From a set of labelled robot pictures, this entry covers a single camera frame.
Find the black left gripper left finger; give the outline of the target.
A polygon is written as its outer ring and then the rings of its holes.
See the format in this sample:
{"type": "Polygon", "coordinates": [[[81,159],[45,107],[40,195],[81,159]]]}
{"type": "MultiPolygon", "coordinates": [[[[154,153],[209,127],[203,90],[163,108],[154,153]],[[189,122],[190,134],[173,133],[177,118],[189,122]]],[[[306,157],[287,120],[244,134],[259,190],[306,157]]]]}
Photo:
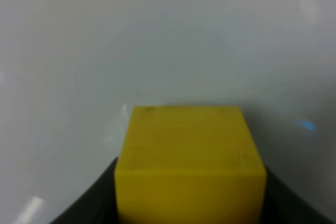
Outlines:
{"type": "Polygon", "coordinates": [[[52,223],[118,223],[114,180],[117,160],[115,158],[99,179],[52,223]]]}

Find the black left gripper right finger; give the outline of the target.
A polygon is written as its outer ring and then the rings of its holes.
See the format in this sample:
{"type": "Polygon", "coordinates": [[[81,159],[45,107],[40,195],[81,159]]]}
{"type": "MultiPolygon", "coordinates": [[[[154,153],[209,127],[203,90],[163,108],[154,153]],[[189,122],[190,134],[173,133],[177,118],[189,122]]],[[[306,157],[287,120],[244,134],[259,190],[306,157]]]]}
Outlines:
{"type": "Polygon", "coordinates": [[[260,223],[334,223],[295,194],[273,172],[267,170],[267,185],[260,223]]]}

